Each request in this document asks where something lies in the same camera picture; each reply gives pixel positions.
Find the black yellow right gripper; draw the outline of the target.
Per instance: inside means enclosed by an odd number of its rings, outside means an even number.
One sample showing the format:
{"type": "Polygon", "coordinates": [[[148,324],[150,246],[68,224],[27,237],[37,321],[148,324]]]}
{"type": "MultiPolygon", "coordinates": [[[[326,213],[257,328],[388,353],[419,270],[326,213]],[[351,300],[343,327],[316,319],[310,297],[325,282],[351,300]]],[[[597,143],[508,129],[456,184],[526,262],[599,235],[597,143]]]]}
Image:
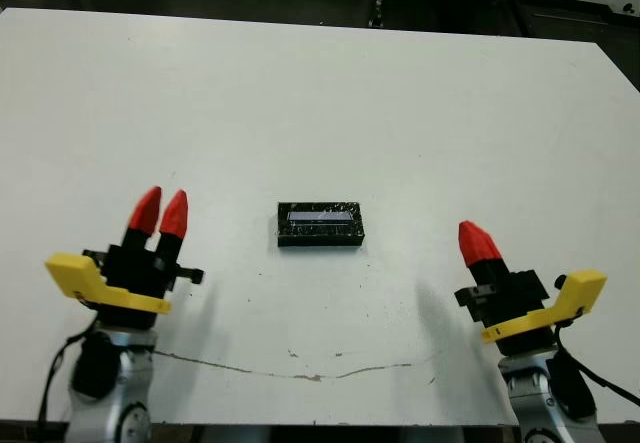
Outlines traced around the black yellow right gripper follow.
{"type": "Polygon", "coordinates": [[[485,230],[462,221],[458,242],[477,285],[456,291],[455,298],[473,321],[483,324],[482,341],[496,344],[505,357],[553,346],[551,328],[590,313],[607,282],[607,276],[597,270],[570,273],[553,305],[546,308],[543,301],[549,295],[535,271],[509,272],[485,230]]]}

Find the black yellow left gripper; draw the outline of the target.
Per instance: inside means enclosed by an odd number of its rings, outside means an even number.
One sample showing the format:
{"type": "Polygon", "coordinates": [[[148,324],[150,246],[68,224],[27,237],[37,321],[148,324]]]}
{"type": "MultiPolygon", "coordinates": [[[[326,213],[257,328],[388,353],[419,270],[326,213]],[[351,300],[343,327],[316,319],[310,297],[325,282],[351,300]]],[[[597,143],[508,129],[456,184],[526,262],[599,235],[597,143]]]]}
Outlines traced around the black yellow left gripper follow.
{"type": "Polygon", "coordinates": [[[149,330],[159,315],[171,311],[165,293],[177,279],[202,283],[203,270],[176,262],[188,228],[184,190],[178,190],[165,209],[156,253],[145,250],[156,228],[161,196],[159,186],[142,196],[129,219],[122,247],[112,245],[106,252],[85,250],[80,255],[56,253],[45,261],[63,295],[95,310],[102,325],[149,330]]]}

